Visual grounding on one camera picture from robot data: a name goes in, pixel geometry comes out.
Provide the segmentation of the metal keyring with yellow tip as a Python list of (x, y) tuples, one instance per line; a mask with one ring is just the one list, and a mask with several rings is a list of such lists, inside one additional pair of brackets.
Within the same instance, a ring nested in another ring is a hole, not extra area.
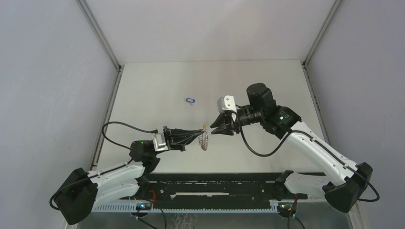
[(201, 149), (203, 151), (206, 151), (208, 149), (208, 144), (209, 144), (209, 138), (208, 138), (208, 131), (207, 131), (207, 125), (203, 124), (203, 132), (201, 135), (198, 136), (198, 141)]

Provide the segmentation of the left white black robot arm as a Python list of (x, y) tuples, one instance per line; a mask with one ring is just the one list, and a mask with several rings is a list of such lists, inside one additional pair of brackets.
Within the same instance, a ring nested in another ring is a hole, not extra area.
[(49, 205), (59, 211), (69, 225), (74, 225), (111, 201), (131, 196), (143, 199), (149, 194), (149, 186), (141, 180), (156, 169), (160, 162), (157, 155), (167, 151), (183, 152), (205, 133), (205, 128), (183, 130), (165, 126), (162, 132), (152, 130), (151, 140), (131, 143), (129, 160), (101, 170), (75, 169), (50, 197)]

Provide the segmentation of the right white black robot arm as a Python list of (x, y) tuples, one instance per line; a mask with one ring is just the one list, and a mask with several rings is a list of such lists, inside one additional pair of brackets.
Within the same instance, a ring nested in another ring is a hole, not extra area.
[(247, 87), (248, 105), (238, 106), (231, 95), (217, 101), (219, 115), (211, 124), (214, 135), (243, 134), (243, 127), (258, 123), (280, 139), (295, 147), (314, 163), (322, 176), (304, 175), (287, 170), (275, 180), (277, 200), (293, 194), (324, 198), (336, 210), (347, 213), (364, 191), (372, 187), (373, 168), (363, 162), (348, 159), (320, 139), (292, 109), (278, 105), (272, 91), (263, 83)]

